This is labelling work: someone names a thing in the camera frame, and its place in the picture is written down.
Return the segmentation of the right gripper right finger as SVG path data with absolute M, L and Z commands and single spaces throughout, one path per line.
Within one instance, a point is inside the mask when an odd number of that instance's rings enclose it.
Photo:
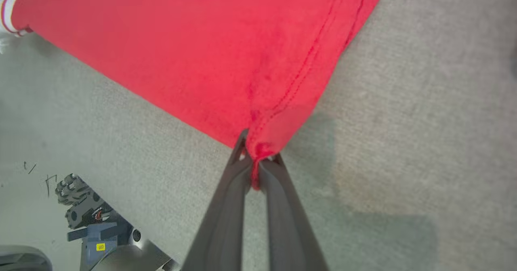
M 258 165 L 267 201 L 271 271 L 328 271 L 328 265 L 280 154 Z

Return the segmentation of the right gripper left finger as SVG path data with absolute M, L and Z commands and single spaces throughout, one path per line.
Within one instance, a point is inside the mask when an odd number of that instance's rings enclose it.
M 240 133 L 199 230 L 183 262 L 183 271 L 240 271 L 244 201 L 253 160 L 246 150 L 248 130 Z

